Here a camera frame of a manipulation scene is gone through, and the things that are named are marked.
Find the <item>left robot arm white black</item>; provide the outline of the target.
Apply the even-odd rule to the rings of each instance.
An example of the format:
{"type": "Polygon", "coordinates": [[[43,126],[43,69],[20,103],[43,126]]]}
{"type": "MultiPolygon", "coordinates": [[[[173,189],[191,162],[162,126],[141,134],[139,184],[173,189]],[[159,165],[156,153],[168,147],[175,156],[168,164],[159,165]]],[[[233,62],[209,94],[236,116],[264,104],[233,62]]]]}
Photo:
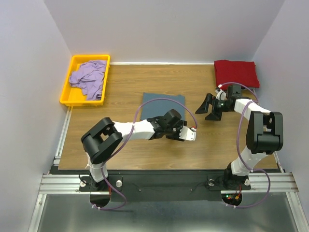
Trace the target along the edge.
{"type": "Polygon", "coordinates": [[[196,129],[188,127],[187,121],[175,109],[163,116],[155,116],[139,122],[115,122],[109,117],[100,120],[81,137],[90,170],[90,186],[103,190],[108,178],[106,162],[133,140],[154,140],[165,137],[176,141],[194,141],[196,129]]]}

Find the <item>blue-grey t-shirt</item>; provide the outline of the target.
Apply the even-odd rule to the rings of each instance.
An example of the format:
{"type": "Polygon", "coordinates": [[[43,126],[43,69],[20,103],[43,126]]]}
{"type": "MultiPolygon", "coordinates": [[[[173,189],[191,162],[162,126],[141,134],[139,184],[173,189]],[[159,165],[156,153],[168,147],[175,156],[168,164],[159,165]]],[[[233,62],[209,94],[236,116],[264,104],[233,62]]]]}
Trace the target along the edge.
{"type": "MultiPolygon", "coordinates": [[[[146,92],[143,93],[142,103],[159,98],[171,99],[181,103],[182,105],[185,105],[185,96],[183,95],[166,95],[166,94],[146,93],[146,92]]],[[[180,113],[181,119],[185,120],[186,110],[182,106],[172,101],[156,100],[143,106],[140,115],[140,121],[155,116],[164,116],[165,113],[171,109],[175,109],[178,113],[180,113]]]]}

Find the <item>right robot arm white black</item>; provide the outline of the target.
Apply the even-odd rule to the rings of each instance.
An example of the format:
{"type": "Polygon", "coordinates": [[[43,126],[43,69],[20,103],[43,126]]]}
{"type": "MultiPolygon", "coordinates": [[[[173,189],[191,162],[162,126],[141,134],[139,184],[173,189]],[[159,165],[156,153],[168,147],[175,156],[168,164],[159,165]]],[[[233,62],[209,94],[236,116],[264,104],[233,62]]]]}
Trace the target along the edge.
{"type": "Polygon", "coordinates": [[[205,120],[220,121],[224,112],[241,114],[248,120],[246,146],[237,149],[238,157],[224,170],[223,186],[249,185],[248,175],[257,163],[283,147],[283,115],[258,105],[257,100],[244,97],[246,86],[236,82],[220,84],[216,95],[208,93],[196,114],[206,114],[205,120]]]}

